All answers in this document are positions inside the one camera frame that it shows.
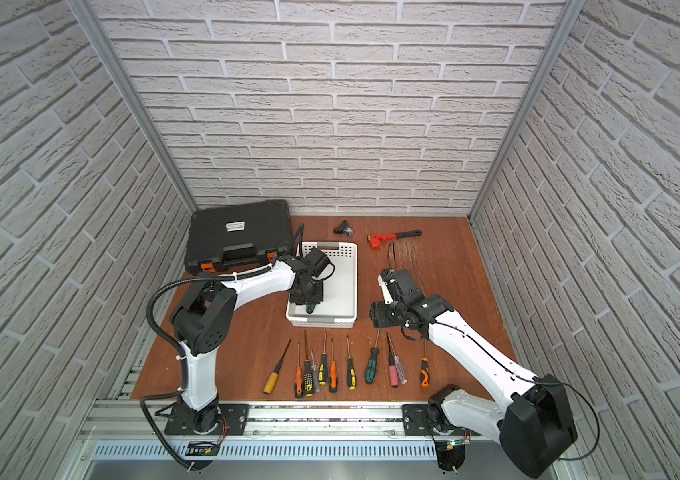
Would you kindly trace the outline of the pink handle screwdriver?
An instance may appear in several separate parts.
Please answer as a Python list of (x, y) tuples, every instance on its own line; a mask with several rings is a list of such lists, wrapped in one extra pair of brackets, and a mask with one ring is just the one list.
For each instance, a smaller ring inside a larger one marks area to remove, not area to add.
[(399, 374), (396, 367), (396, 358), (393, 351), (392, 341), (390, 335), (386, 335), (387, 346), (388, 346), (388, 359), (389, 359), (389, 379), (392, 388), (398, 388), (400, 385)]

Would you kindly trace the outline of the green handle screwdriver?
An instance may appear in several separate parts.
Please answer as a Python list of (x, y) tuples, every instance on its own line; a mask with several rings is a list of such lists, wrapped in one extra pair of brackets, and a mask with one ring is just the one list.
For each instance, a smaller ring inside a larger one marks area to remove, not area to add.
[(367, 362), (366, 370), (365, 370), (365, 383), (367, 385), (372, 385), (375, 382), (376, 376), (377, 376), (377, 370), (378, 370), (378, 357), (379, 357), (379, 338), (380, 338), (380, 331), (377, 331), (376, 336), (375, 336), (375, 342), (373, 344), (373, 347), (370, 349), (370, 355), (369, 359)]

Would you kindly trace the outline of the yellow handle screwdriver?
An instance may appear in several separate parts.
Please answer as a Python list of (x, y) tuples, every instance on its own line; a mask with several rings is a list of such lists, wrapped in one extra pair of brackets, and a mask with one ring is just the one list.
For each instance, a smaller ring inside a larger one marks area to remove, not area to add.
[(285, 357), (286, 357), (286, 355), (289, 351), (290, 345), (291, 345), (291, 341), (288, 341), (288, 343), (287, 343), (287, 345), (284, 349), (284, 352), (281, 355), (281, 358), (277, 362), (275, 368), (271, 372), (271, 374), (270, 374), (270, 376), (269, 376), (269, 378), (268, 378), (268, 380), (267, 380), (267, 382), (266, 382), (266, 384), (263, 388), (264, 394), (271, 395), (273, 393), (273, 391), (275, 390), (275, 387), (276, 387), (278, 380), (279, 380), (279, 376), (280, 376), (280, 372), (281, 372), (281, 369), (282, 369), (282, 366), (283, 366), (283, 362), (284, 362)]

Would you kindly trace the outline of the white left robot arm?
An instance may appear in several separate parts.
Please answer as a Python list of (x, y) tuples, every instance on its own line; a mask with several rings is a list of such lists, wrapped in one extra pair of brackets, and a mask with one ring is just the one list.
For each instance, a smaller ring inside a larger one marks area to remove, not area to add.
[[(223, 425), (215, 374), (218, 349), (228, 336), (235, 311), (279, 292), (289, 293), (290, 301), (296, 305), (314, 309), (324, 300), (324, 282), (331, 277), (323, 272), (333, 266), (326, 253), (314, 248), (305, 256), (283, 254), (265, 266), (244, 272), (202, 272), (160, 287), (148, 300), (146, 321), (176, 350), (182, 383), (175, 392), (140, 399), (141, 409), (155, 434), (164, 436), (147, 405), (153, 400), (173, 398), (170, 419), (183, 420), (192, 433), (204, 435)], [(169, 334), (156, 321), (155, 304), (181, 285), (188, 289), (172, 313), (174, 333)]]

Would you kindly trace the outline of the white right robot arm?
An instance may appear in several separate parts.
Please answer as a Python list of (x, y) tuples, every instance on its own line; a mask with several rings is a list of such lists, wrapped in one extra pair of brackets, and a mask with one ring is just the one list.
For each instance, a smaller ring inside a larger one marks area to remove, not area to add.
[(540, 377), (504, 355), (439, 295), (426, 296), (407, 270), (378, 277), (383, 300), (373, 303), (374, 326), (416, 331), (451, 355), (489, 393), (488, 399), (454, 384), (428, 400), (415, 424), (426, 434), (477, 433), (498, 443), (526, 476), (539, 478), (578, 439), (568, 392), (552, 375)]

